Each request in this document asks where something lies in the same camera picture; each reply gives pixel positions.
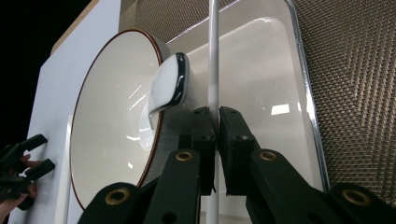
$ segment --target brass screw insert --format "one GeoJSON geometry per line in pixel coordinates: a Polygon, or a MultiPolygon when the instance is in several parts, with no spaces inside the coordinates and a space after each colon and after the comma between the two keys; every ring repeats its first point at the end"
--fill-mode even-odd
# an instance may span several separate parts
{"type": "Polygon", "coordinates": [[[260,153],[260,157],[265,161],[274,161],[276,160],[276,154],[270,151],[264,151],[260,153]]]}
{"type": "Polygon", "coordinates": [[[342,194],[350,203],[358,206],[368,206],[371,203],[370,198],[366,194],[355,189],[343,189],[342,194]]]}
{"type": "Polygon", "coordinates": [[[189,161],[192,159],[192,154],[187,151],[182,151],[176,154],[176,159],[178,161],[189,161]]]}
{"type": "Polygon", "coordinates": [[[106,195],[105,202],[108,205],[118,205],[128,200],[129,196],[129,190],[126,188],[113,189],[106,195]]]}

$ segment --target plate rim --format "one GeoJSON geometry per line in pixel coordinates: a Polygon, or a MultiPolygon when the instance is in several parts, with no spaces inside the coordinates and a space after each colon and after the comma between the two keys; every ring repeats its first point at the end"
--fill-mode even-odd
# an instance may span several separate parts
{"type": "MultiPolygon", "coordinates": [[[[71,156],[71,155],[72,155],[72,150],[71,150],[71,148],[72,148],[72,147],[71,147],[72,141],[71,141],[71,139],[72,139],[72,135],[73,135],[73,129],[74,129],[74,122],[75,122],[76,110],[77,110],[77,108],[78,108],[78,102],[79,102],[79,98],[80,98],[81,92],[82,92],[82,90],[84,89],[84,85],[85,85],[85,83],[86,83],[87,77],[88,77],[88,75],[90,74],[91,69],[92,69],[93,65],[95,64],[96,60],[99,58],[99,56],[100,56],[100,55],[102,54],[102,52],[105,50],[105,48],[106,48],[112,41],[114,41],[114,39],[116,39],[116,38],[119,37],[120,35],[124,35],[124,34],[126,34],[126,33],[139,33],[139,34],[143,35],[143,36],[150,42],[150,44],[152,45],[152,47],[154,47],[154,51],[155,51],[155,53],[156,53],[157,60],[158,60],[158,66],[160,66],[160,65],[163,63],[163,61],[166,59],[166,58],[165,58],[166,55],[163,55],[163,53],[161,52],[161,48],[159,47],[158,41],[155,39],[155,37],[154,37],[153,35],[149,34],[148,32],[146,32],[146,31],[144,31],[144,30],[141,30],[141,29],[137,29],[137,28],[127,29],[127,30],[124,30],[124,31],[122,31],[122,32],[119,32],[119,33],[113,35],[113,36],[102,46],[102,48],[99,50],[99,52],[96,54],[95,58],[93,59],[91,65],[90,65],[90,68],[88,69],[88,72],[86,73],[86,75],[85,75],[85,77],[84,77],[84,80],[82,81],[81,88],[79,89],[79,92],[78,92],[78,98],[77,98],[77,100],[76,100],[76,105],[75,105],[75,108],[74,108],[74,110],[73,110],[73,120],[72,120],[72,123],[71,123],[71,131],[70,131],[70,149],[69,149],[69,158],[70,158],[70,160],[69,160],[70,178],[71,178],[72,189],[73,189],[73,192],[74,192],[74,194],[75,194],[75,196],[76,196],[76,200],[77,200],[77,202],[78,202],[78,205],[79,205],[83,210],[85,210],[86,207],[84,207],[84,205],[82,204],[80,198],[78,197],[78,193],[77,193],[77,190],[76,190],[75,178],[73,178],[73,170],[75,170],[75,169],[72,168],[73,165],[72,165],[72,156],[71,156]]],[[[151,166],[151,164],[152,164],[152,161],[153,161],[153,158],[154,158],[154,154],[155,154],[155,152],[156,152],[156,149],[157,149],[157,146],[158,146],[158,143],[159,143],[159,137],[160,137],[160,132],[161,132],[162,127],[163,127],[163,112],[161,111],[161,112],[159,113],[159,117],[158,117],[158,126],[157,126],[157,130],[156,130],[156,132],[155,132],[154,142],[153,142],[151,151],[150,151],[149,156],[148,156],[148,161],[146,162],[146,166],[145,166],[145,169],[144,169],[144,171],[143,171],[143,174],[140,176],[140,179],[139,179],[139,181],[138,181],[137,184],[136,184],[136,186],[137,186],[138,188],[142,187],[142,185],[143,185],[143,183],[144,183],[144,181],[145,181],[145,179],[146,179],[146,177],[147,177],[147,175],[148,175],[149,168],[150,168],[150,166],[151,166]]]]}

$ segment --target black background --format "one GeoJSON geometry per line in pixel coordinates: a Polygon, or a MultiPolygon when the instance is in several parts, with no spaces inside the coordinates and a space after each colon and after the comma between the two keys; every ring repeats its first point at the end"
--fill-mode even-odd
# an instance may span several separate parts
{"type": "Polygon", "coordinates": [[[22,0],[1,7],[0,149],[26,139],[40,67],[90,2],[22,0]]]}

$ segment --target metal mesh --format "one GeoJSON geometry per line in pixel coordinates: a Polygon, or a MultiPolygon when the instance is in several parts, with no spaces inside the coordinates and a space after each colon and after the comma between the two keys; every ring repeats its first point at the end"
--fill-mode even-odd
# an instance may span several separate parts
{"type": "MultiPolygon", "coordinates": [[[[396,207],[396,1],[293,2],[330,181],[396,207]]],[[[166,42],[207,15],[208,0],[139,0],[135,26],[166,42]]]]}

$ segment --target black bracket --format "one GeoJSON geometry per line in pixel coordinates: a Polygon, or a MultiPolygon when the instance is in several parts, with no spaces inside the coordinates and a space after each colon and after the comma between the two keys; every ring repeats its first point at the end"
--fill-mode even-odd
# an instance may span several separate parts
{"type": "MultiPolygon", "coordinates": [[[[21,162],[25,150],[31,151],[47,143],[42,134],[37,134],[15,146],[6,146],[0,151],[0,200],[18,199],[21,194],[28,193],[27,187],[38,178],[46,175],[55,168],[55,164],[46,159],[38,165],[28,169],[21,162]]],[[[21,210],[30,208],[34,199],[27,197],[18,207],[21,210]]]]}
{"type": "MultiPolygon", "coordinates": [[[[260,148],[240,112],[223,106],[219,114],[227,194],[247,196],[252,223],[396,220],[395,210],[368,189],[338,184],[323,193],[310,187],[282,154],[260,148]]],[[[79,224],[199,223],[200,196],[213,187],[216,139],[207,107],[192,112],[191,120],[191,135],[180,136],[179,149],[169,155],[159,178],[141,189],[127,184],[129,191],[121,191],[125,183],[102,189],[79,224]]]]}

